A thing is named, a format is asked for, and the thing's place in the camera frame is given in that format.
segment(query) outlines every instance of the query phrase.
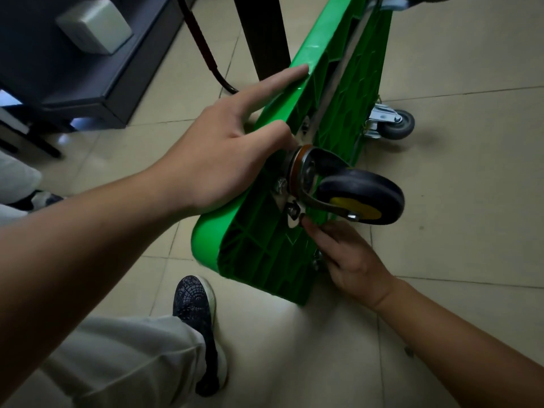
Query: green plastic platform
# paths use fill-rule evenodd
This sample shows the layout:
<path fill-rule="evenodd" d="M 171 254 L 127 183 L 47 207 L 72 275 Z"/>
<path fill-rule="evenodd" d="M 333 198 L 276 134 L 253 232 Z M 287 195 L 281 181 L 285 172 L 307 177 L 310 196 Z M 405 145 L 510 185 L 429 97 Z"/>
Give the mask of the green plastic platform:
<path fill-rule="evenodd" d="M 365 4 L 329 0 L 291 64 L 308 63 L 309 76 L 270 103 L 255 129 L 283 120 L 296 133 L 304 117 L 316 111 Z M 361 127 L 377 101 L 390 24 L 391 12 L 376 7 L 314 137 L 315 146 L 352 165 L 363 145 Z M 316 246 L 302 228 L 289 228 L 287 214 L 271 195 L 283 157 L 278 153 L 269 158 L 247 192 L 202 215 L 191 244 L 195 259 L 222 276 L 302 305 L 316 277 Z M 325 212 L 307 214 L 319 223 L 327 219 Z"/>

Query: pants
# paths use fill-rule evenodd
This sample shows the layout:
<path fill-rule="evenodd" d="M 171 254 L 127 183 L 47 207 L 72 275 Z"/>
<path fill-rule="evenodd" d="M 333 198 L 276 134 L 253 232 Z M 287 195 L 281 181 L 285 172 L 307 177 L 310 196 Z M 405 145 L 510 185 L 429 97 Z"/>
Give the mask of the pants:
<path fill-rule="evenodd" d="M 205 353 L 202 335 L 175 316 L 89 316 L 3 407 L 179 407 Z"/>
<path fill-rule="evenodd" d="M 27 215 L 6 204 L 27 197 L 40 182 L 39 171 L 0 151 L 0 226 L 9 225 Z"/>

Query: forearm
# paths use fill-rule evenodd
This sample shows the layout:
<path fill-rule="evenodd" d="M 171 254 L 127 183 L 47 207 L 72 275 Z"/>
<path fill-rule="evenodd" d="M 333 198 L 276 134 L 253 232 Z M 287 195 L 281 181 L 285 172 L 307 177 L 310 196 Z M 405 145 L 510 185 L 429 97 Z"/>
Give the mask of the forearm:
<path fill-rule="evenodd" d="M 378 314 L 463 406 L 544 406 L 544 368 L 395 279 Z"/>
<path fill-rule="evenodd" d="M 0 229 L 0 403 L 181 217 L 148 172 Z"/>

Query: caster wheel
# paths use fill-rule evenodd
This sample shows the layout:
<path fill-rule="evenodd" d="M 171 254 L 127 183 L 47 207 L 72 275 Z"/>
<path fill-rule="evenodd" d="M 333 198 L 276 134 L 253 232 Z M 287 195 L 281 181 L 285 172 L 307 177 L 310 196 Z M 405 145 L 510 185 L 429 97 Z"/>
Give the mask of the caster wheel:
<path fill-rule="evenodd" d="M 391 180 L 358 169 L 343 169 L 319 183 L 316 198 L 343 207 L 355 217 L 349 219 L 371 225 L 396 222 L 404 210 L 404 194 Z"/>
<path fill-rule="evenodd" d="M 382 137 L 389 140 L 401 140 L 408 137 L 416 126 L 416 120 L 405 110 L 395 110 L 402 120 L 398 123 L 378 123 L 377 131 Z"/>

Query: white cube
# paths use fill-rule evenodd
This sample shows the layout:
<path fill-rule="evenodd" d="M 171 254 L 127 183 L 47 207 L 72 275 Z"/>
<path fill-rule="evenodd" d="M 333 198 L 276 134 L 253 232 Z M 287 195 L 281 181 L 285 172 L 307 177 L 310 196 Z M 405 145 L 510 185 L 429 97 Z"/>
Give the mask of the white cube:
<path fill-rule="evenodd" d="M 56 19 L 57 25 L 82 51 L 113 54 L 132 30 L 110 0 L 85 0 Z"/>

